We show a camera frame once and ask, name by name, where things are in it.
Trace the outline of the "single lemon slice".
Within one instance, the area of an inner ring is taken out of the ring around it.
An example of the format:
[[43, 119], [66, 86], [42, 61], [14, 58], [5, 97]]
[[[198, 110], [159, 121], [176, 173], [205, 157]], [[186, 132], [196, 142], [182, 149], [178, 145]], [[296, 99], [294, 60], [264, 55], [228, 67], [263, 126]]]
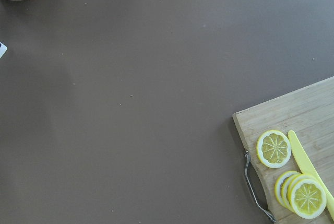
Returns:
[[281, 131], [274, 129], [266, 131], [257, 140], [256, 154], [266, 167], [281, 168], [290, 160], [291, 153], [290, 141]]

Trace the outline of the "back stacked lemon slice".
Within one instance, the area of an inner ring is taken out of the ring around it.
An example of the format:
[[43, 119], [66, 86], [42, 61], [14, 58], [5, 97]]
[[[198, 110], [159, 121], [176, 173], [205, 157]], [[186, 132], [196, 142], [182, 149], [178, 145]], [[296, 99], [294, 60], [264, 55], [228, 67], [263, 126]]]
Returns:
[[276, 200], [279, 202], [279, 204], [283, 207], [285, 206], [285, 203], [283, 202], [283, 199], [281, 197], [281, 188], [282, 188], [282, 184], [285, 182], [286, 179], [288, 179], [290, 176], [292, 175], [296, 175], [296, 174], [300, 174], [297, 171], [293, 171], [293, 170], [289, 170], [286, 171], [284, 173], [282, 173], [276, 180], [275, 182], [275, 187], [274, 187], [274, 193], [275, 193], [275, 197]]

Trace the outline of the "stacked lemon slice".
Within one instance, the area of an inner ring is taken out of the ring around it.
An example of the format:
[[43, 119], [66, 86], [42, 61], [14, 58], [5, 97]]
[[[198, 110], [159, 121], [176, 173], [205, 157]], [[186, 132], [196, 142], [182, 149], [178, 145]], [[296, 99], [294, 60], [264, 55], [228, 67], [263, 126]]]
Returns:
[[293, 211], [304, 219], [318, 217], [327, 204], [323, 187], [309, 178], [298, 180], [291, 188], [288, 199]]
[[283, 207], [285, 206], [285, 203], [283, 202], [283, 199], [281, 197], [281, 188], [282, 188], [282, 184], [285, 182], [286, 179], [288, 179], [290, 176], [292, 175], [296, 175], [296, 174], [300, 174], [297, 171], [293, 171], [293, 170], [289, 170], [286, 171], [284, 173], [282, 173], [276, 180], [275, 182], [275, 187], [274, 187], [274, 193], [275, 193], [275, 197], [276, 200], [279, 202], [279, 204]]
[[283, 184], [282, 184], [282, 187], [281, 187], [281, 197], [282, 197], [282, 201], [284, 203], [284, 206], [290, 210], [291, 212], [294, 212], [293, 208], [291, 207], [290, 205], [290, 202], [288, 200], [288, 189], [289, 189], [289, 186], [290, 186], [290, 183], [295, 179], [297, 178], [299, 175], [301, 175], [300, 173], [296, 173], [296, 174], [293, 174], [291, 176], [289, 176], [287, 179], [285, 179], [283, 181]]

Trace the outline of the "wooden cutting board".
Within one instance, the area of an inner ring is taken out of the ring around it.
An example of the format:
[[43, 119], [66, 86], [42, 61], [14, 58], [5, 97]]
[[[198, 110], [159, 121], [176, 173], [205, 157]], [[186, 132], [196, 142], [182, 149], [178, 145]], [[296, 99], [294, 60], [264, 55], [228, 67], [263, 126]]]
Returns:
[[330, 192], [333, 192], [333, 78], [290, 92], [233, 114], [244, 148], [249, 152], [277, 223], [333, 223], [328, 210], [315, 219], [303, 219], [281, 206], [274, 194], [279, 175], [299, 170], [294, 158], [282, 168], [263, 165], [256, 152], [259, 136], [271, 129], [295, 131], [300, 143]]

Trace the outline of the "middle stacked lemon slice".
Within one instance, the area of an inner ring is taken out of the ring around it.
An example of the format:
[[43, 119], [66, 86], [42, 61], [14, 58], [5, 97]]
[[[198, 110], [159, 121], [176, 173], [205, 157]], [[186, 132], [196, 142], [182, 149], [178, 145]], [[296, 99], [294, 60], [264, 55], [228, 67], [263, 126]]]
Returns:
[[282, 187], [281, 187], [281, 197], [282, 197], [282, 201], [284, 203], [284, 206], [290, 210], [291, 212], [294, 212], [293, 208], [291, 207], [290, 205], [290, 202], [288, 200], [288, 189], [289, 189], [289, 186], [290, 186], [290, 183], [295, 179], [297, 178], [299, 175], [301, 175], [300, 173], [296, 173], [296, 174], [293, 174], [291, 176], [289, 176], [287, 179], [285, 179], [283, 181], [283, 184], [282, 184]]

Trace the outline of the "yellow plastic knife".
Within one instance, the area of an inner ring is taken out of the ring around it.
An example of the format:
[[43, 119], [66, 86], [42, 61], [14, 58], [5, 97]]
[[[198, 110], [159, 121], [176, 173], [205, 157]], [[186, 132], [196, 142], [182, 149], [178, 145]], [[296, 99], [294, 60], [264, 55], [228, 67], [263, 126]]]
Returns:
[[318, 172], [316, 171], [314, 165], [312, 164], [310, 158], [308, 157], [306, 151], [304, 150], [302, 144], [300, 143], [295, 131], [293, 130], [288, 131], [288, 140], [291, 145], [291, 151], [294, 160], [297, 163], [300, 171], [303, 172], [304, 174], [309, 174], [312, 177], [314, 177], [323, 187], [327, 197], [326, 207], [328, 209], [331, 218], [333, 219], [333, 195], [327, 189], [325, 183], [323, 182]]

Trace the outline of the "front stacked lemon slice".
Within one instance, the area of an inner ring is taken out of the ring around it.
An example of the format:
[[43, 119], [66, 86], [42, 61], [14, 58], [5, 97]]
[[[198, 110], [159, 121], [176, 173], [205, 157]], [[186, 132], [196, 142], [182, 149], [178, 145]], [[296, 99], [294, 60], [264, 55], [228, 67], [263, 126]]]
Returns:
[[291, 188], [288, 199], [293, 211], [304, 219], [318, 217], [327, 204], [323, 187], [309, 178], [298, 180]]

